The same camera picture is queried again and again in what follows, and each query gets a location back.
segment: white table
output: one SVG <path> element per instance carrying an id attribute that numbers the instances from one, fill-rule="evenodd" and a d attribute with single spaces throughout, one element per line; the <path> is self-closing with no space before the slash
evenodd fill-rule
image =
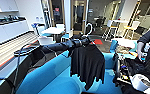
<path id="1" fill-rule="evenodd" d="M 114 22 L 117 23 L 117 26 L 118 26 L 118 30 L 117 30 L 117 35 L 118 36 L 122 36 L 124 35 L 124 26 L 126 26 L 129 21 L 125 21 L 125 20 L 113 20 Z"/>
<path id="2" fill-rule="evenodd" d="M 128 48 L 135 48 L 135 44 L 133 40 L 125 39 L 125 38 L 114 38 L 112 40 L 118 41 L 120 46 L 128 47 Z"/>
<path id="3" fill-rule="evenodd" d="M 61 34 L 64 32 L 64 28 L 56 28 L 56 27 L 50 27 L 44 31 L 42 31 L 42 33 L 47 33 L 47 34 L 54 34 L 54 40 L 55 39 L 55 35 Z"/>
<path id="4" fill-rule="evenodd" d="M 112 21 L 117 23 L 129 23 L 129 21 L 124 21 L 124 20 L 112 20 Z"/>

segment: floor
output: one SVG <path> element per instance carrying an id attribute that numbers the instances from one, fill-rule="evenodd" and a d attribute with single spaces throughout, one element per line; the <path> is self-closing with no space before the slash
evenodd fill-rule
<path id="1" fill-rule="evenodd" d="M 27 32 L 3 44 L 0 44 L 0 66 L 6 61 L 14 57 L 14 52 L 28 43 L 33 43 L 37 40 L 37 36 L 33 32 Z"/>

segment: white chair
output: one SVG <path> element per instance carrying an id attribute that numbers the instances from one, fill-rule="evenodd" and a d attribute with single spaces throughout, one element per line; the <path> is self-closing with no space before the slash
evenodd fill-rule
<path id="1" fill-rule="evenodd" d="M 46 37 L 46 36 L 39 36 L 38 41 L 40 45 L 48 45 L 55 43 L 55 41 L 53 41 L 53 37 Z"/>
<path id="2" fill-rule="evenodd" d="M 128 37 L 131 38 L 131 40 L 132 40 L 133 34 L 134 34 L 134 30 L 137 29 L 137 27 L 139 26 L 139 24 L 140 24 L 139 21 L 133 21 L 131 27 L 129 27 L 129 26 L 124 26 L 124 28 L 126 29 L 126 33 L 125 33 L 125 35 L 124 35 L 124 38 L 125 38 L 126 35 L 128 34 L 128 31 L 129 31 L 129 30 L 132 30 L 132 36 L 129 36 L 129 35 L 128 35 Z"/>
<path id="3" fill-rule="evenodd" d="M 116 37 L 116 32 L 117 32 L 117 30 L 118 30 L 118 27 L 117 27 L 117 26 L 112 26 L 112 23 L 113 23 L 113 20 L 109 20 L 109 21 L 108 21 L 108 23 L 107 23 L 107 28 L 106 28 L 104 34 L 102 35 L 102 38 L 105 36 L 105 41 L 107 40 L 108 35 L 109 35 L 110 32 L 111 32 L 111 29 L 115 29 L 115 33 L 113 34 L 113 36 Z"/>

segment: sleeve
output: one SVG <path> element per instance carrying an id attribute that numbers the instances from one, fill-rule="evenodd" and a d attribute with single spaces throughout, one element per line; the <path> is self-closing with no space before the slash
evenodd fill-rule
<path id="1" fill-rule="evenodd" d="M 142 37 L 140 37 L 140 39 L 137 42 L 143 42 L 143 43 L 147 43 L 150 41 L 150 30 L 144 34 Z"/>
<path id="2" fill-rule="evenodd" d="M 97 67 L 98 68 L 97 68 L 97 72 L 96 72 L 96 81 L 98 82 L 99 79 L 101 79 L 102 83 L 103 83 L 104 82 L 104 74 L 105 74 L 105 58 L 104 58 L 104 56 L 100 59 Z"/>

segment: chair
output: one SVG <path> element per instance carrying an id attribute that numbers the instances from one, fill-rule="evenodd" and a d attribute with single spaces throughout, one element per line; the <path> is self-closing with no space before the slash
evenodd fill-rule
<path id="1" fill-rule="evenodd" d="M 72 36 L 73 36 L 73 30 L 70 30 L 69 33 L 66 33 L 61 37 L 61 42 L 63 42 L 63 40 L 68 40 Z"/>
<path id="2" fill-rule="evenodd" d="M 109 20 L 109 21 L 108 21 L 108 23 L 107 23 L 107 28 L 106 28 L 104 34 L 102 35 L 102 38 L 103 38 L 104 35 L 105 35 L 105 41 L 107 40 L 108 35 L 109 35 L 109 33 L 111 32 L 111 29 L 115 29 L 115 33 L 114 33 L 113 36 L 116 37 L 116 32 L 117 32 L 117 30 L 118 30 L 118 27 L 117 27 L 117 26 L 112 26 L 112 23 L 113 23 L 113 20 Z"/>
<path id="3" fill-rule="evenodd" d="M 128 37 L 131 38 L 131 40 L 132 40 L 133 34 L 134 34 L 134 30 L 137 29 L 137 27 L 139 26 L 139 24 L 140 24 L 139 21 L 133 21 L 131 27 L 129 27 L 129 26 L 124 26 L 124 28 L 126 29 L 126 33 L 125 33 L 125 35 L 124 35 L 124 38 L 125 38 L 126 35 L 128 34 L 128 31 L 129 31 L 129 30 L 132 30 L 132 36 L 128 36 Z"/>
<path id="4" fill-rule="evenodd" d="M 46 37 L 46 36 L 39 36 L 38 41 L 40 45 L 48 45 L 55 43 L 55 41 L 53 41 L 53 37 Z"/>

